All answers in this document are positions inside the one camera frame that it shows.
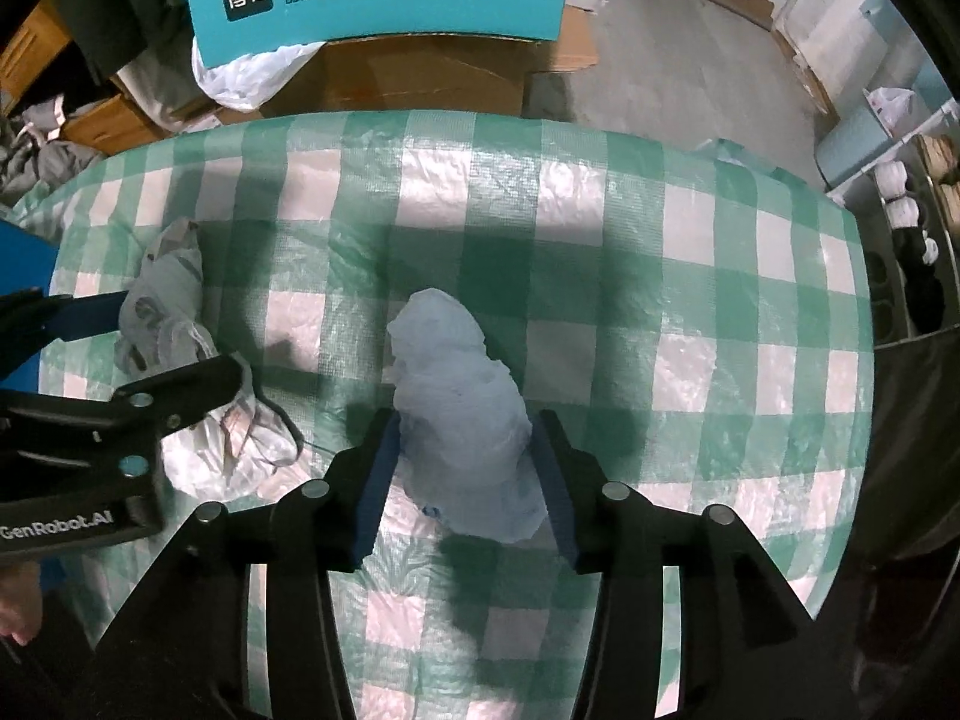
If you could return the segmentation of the person's left hand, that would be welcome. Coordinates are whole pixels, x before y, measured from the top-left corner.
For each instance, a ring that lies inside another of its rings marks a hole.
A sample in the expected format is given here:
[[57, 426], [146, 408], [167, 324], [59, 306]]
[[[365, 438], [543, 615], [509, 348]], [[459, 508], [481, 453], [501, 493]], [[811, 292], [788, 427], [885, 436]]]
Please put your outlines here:
[[0, 634], [28, 645], [43, 625], [41, 566], [21, 562], [0, 569]]

